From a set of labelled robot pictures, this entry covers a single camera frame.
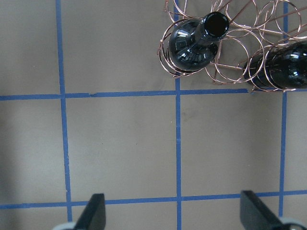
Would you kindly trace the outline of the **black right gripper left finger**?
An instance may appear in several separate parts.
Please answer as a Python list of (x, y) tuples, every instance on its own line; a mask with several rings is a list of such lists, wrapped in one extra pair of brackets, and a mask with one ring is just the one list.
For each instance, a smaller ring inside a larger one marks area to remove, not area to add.
[(106, 207), (104, 194), (93, 194), (76, 222), (75, 230), (104, 230)]

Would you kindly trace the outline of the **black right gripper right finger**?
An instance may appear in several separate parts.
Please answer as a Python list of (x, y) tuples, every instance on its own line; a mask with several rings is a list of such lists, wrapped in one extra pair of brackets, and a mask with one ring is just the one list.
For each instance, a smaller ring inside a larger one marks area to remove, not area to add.
[(251, 190), (240, 193), (240, 221), (245, 230), (281, 230), (283, 223)]

